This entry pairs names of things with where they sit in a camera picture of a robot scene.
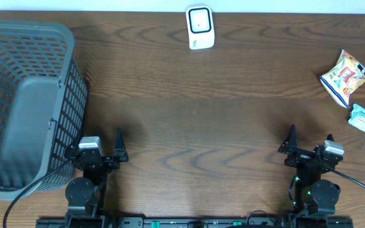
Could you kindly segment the yellow wet wipes bag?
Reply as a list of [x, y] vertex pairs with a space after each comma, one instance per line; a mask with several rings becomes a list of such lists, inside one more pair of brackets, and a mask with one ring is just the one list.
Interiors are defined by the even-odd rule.
[[338, 105], [349, 109], [350, 95], [365, 83], [365, 66], [343, 49], [335, 66], [319, 80]]

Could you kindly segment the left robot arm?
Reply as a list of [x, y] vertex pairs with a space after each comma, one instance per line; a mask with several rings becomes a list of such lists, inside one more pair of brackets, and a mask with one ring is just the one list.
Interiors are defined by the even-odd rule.
[[65, 227], [116, 227], [116, 219], [104, 211], [108, 174], [129, 160], [122, 131], [117, 130], [113, 156], [102, 155], [101, 139], [98, 136], [79, 135], [65, 150], [65, 158], [82, 177], [71, 180], [65, 190], [68, 209]]

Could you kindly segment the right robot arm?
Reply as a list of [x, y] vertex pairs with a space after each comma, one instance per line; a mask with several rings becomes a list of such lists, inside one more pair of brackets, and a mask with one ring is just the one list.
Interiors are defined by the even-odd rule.
[[296, 169], [288, 195], [294, 211], [282, 224], [286, 227], [328, 227], [328, 218], [336, 212], [340, 187], [321, 176], [343, 160], [343, 146], [329, 134], [322, 145], [312, 151], [298, 147], [296, 127], [291, 125], [287, 138], [278, 149], [286, 154], [284, 164]]

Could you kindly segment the white barcode scanner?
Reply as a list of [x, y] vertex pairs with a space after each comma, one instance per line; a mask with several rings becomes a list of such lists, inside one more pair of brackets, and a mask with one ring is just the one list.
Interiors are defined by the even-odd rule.
[[192, 6], [186, 10], [189, 48], [191, 50], [212, 48], [215, 31], [212, 10], [208, 6]]

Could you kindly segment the grey plastic shopping basket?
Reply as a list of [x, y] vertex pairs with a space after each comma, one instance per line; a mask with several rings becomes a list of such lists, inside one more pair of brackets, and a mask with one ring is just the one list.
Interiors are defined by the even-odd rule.
[[60, 23], [0, 20], [0, 200], [62, 188], [66, 147], [82, 129], [87, 86]]

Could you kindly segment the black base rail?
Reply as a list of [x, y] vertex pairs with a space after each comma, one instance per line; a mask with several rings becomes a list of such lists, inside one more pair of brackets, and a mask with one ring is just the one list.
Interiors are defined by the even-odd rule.
[[120, 217], [110, 223], [87, 220], [66, 223], [65, 219], [38, 219], [37, 228], [62, 227], [113, 227], [113, 228], [223, 228], [223, 227], [290, 227], [290, 223], [281, 218], [251, 217], [245, 218], [141, 218]]

